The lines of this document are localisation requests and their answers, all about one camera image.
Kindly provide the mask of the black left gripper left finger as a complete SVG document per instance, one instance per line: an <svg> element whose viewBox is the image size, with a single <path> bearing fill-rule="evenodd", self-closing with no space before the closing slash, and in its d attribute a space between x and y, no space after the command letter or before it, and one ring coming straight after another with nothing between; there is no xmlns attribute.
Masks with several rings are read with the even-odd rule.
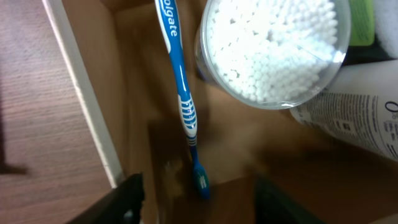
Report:
<svg viewBox="0 0 398 224"><path fill-rule="evenodd" d="M143 223L141 210L145 200L142 174L133 174L119 186L67 221L69 224Z"/></svg>

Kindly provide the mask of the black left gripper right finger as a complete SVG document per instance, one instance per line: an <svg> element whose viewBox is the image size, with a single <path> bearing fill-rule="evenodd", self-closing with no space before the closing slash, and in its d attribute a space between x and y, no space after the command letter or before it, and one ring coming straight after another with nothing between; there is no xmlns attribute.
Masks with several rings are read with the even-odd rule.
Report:
<svg viewBox="0 0 398 224"><path fill-rule="evenodd" d="M265 177L258 177L254 186L255 223L324 224L313 213L290 198Z"/></svg>

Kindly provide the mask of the white cream tube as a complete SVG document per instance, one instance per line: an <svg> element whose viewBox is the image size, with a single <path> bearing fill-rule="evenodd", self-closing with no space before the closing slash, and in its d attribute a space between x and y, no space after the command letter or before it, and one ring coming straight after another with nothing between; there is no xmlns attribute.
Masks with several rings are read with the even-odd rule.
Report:
<svg viewBox="0 0 398 224"><path fill-rule="evenodd" d="M344 66L317 96L290 109L301 124L397 160L397 61Z"/></svg>

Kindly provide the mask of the white cardboard box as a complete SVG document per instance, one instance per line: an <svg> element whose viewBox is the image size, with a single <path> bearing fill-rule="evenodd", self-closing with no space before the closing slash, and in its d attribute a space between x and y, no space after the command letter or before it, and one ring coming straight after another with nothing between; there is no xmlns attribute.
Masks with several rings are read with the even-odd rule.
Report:
<svg viewBox="0 0 398 224"><path fill-rule="evenodd" d="M203 81L194 43L205 1L177 3L198 113L201 198L153 1L45 0L44 7L112 187L141 173L145 223L255 223L256 179L270 179L325 223L396 223L397 163L250 107Z"/></svg>

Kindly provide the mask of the dark blue spray bottle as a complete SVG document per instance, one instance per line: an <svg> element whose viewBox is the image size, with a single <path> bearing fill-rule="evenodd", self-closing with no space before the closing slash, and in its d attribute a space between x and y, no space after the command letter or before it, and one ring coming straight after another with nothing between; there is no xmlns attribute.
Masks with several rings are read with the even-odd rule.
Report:
<svg viewBox="0 0 398 224"><path fill-rule="evenodd" d="M397 0L351 0L344 66L397 59Z"/></svg>

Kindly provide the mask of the blue white toothbrush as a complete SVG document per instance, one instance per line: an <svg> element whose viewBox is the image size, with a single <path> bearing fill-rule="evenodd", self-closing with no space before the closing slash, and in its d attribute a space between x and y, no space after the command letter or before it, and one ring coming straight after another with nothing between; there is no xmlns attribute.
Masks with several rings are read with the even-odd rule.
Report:
<svg viewBox="0 0 398 224"><path fill-rule="evenodd" d="M193 183L201 197L210 197L210 185L197 152L197 111L187 81L183 57L182 32L175 0L155 0L160 28L170 57L177 87L178 112L185 132L193 164Z"/></svg>

